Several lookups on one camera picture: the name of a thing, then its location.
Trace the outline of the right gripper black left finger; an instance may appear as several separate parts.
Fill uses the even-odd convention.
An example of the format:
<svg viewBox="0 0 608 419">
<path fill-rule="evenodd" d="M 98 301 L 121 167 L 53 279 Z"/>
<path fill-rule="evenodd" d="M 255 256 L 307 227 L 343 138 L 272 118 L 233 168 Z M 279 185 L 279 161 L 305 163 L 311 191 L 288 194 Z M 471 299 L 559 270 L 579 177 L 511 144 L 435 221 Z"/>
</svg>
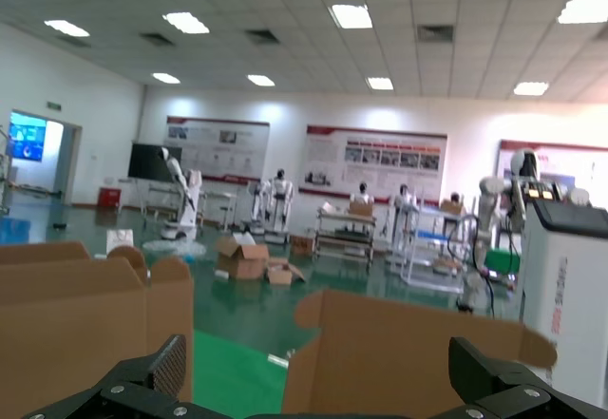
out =
<svg viewBox="0 0 608 419">
<path fill-rule="evenodd" d="M 220 418 L 178 399 L 184 385 L 187 342 L 171 335 L 156 351 L 125 359 L 93 387 L 27 413 L 27 418 Z"/>
</svg>

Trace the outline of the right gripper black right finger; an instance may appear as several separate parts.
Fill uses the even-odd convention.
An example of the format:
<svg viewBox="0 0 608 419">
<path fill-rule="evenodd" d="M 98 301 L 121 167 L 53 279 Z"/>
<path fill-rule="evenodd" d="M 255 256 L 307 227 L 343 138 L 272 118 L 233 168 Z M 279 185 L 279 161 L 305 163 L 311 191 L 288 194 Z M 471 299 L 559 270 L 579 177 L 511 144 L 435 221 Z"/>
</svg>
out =
<svg viewBox="0 0 608 419">
<path fill-rule="evenodd" d="M 522 339 L 519 361 L 483 354 L 461 336 L 431 341 L 433 350 L 447 354 L 448 381 L 461 400 L 457 407 L 439 410 L 434 418 L 605 418 L 607 411 L 549 386 L 525 365 L 552 367 L 555 346 L 543 336 Z"/>
</svg>

